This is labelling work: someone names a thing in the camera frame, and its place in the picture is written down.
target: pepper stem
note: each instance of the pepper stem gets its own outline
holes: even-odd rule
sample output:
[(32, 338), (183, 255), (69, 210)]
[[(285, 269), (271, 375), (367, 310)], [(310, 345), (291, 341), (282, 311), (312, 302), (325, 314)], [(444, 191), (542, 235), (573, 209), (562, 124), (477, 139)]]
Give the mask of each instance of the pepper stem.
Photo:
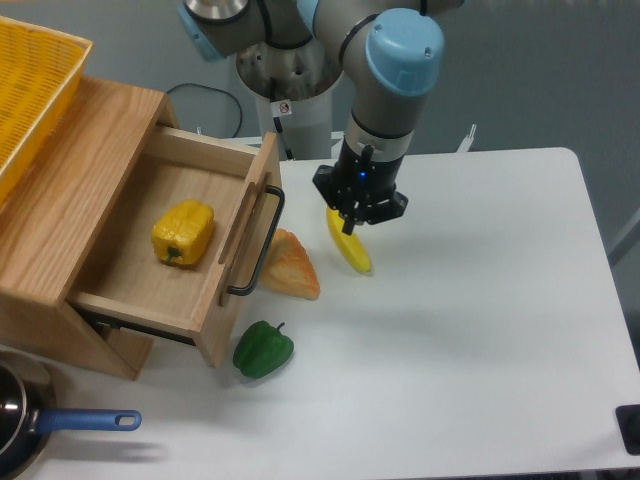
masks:
[(173, 260), (175, 257), (179, 257), (180, 256), (180, 250), (178, 250), (175, 247), (169, 247), (167, 248), (167, 259), (164, 261), (165, 265), (170, 265), (171, 264), (171, 260)]

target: blue pot handle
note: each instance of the blue pot handle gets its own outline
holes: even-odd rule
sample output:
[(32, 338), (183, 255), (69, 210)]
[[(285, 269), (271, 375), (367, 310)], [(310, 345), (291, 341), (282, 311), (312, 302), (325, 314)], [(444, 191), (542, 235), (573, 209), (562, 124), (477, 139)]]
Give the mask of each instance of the blue pot handle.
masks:
[(136, 410), (84, 410), (55, 408), (40, 410), (33, 427), (39, 435), (56, 430), (108, 430), (131, 432), (142, 423)]

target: banana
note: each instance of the banana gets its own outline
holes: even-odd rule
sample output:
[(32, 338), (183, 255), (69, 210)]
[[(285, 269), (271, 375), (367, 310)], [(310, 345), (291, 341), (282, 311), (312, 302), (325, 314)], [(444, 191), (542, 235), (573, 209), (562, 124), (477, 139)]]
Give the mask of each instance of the banana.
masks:
[(329, 224), (331, 236), (336, 242), (336, 245), (338, 245), (342, 255), (344, 255), (344, 258), (346, 258), (351, 266), (358, 272), (365, 275), (370, 274), (371, 260), (369, 259), (369, 254), (355, 233), (351, 235), (342, 233), (344, 220), (340, 218), (337, 210), (332, 210), (327, 207), (327, 223)]

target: green bell pepper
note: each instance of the green bell pepper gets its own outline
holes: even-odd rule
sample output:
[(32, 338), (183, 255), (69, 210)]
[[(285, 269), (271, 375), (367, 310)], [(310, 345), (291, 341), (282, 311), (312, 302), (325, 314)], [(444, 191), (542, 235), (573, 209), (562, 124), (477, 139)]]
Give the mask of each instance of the green bell pepper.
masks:
[(261, 320), (251, 325), (242, 335), (233, 352), (233, 364), (249, 378), (262, 378), (285, 364), (293, 353), (293, 341), (280, 329)]

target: yellow bell pepper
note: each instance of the yellow bell pepper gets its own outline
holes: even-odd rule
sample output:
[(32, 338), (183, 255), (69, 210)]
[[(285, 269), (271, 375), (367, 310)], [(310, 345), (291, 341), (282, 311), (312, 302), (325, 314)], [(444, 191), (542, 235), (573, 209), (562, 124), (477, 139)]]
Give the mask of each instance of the yellow bell pepper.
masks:
[(197, 200), (175, 205), (153, 226), (155, 254), (167, 265), (195, 264), (213, 233), (213, 217), (213, 208)]

